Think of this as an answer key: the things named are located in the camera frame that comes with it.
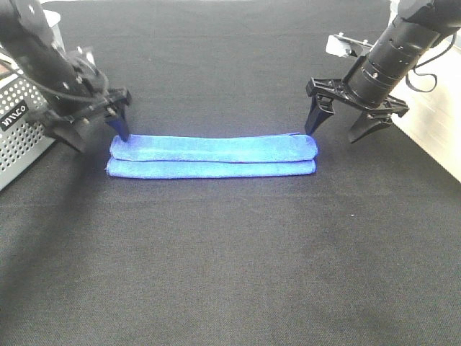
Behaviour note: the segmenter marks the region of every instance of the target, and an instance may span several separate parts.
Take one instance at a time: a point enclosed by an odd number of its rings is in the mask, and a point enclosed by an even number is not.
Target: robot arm
[[[84,141],[72,123],[99,115],[127,140],[125,106],[130,93],[109,89],[89,49],[66,53],[54,41],[38,0],[0,0],[0,43],[24,72],[21,77],[47,100],[47,107],[26,115],[27,121],[43,124],[45,135],[83,151]],[[11,71],[10,65],[0,64]]]
[[[309,81],[307,92],[312,105],[306,133],[312,134],[334,114],[334,99],[362,111],[349,131],[352,143],[392,125],[391,115],[403,116],[408,106],[389,93],[428,49],[460,27],[460,0],[401,0],[397,17],[343,79]]]

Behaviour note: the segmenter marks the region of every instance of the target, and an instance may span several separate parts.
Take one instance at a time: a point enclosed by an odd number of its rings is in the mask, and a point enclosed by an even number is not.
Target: black table surface
[[[133,133],[302,132],[310,77],[352,61],[329,34],[379,37],[387,0],[55,2],[133,94]],[[315,134],[318,172],[134,180],[114,133],[80,131],[0,192],[0,345],[461,345],[461,185],[396,127]]]

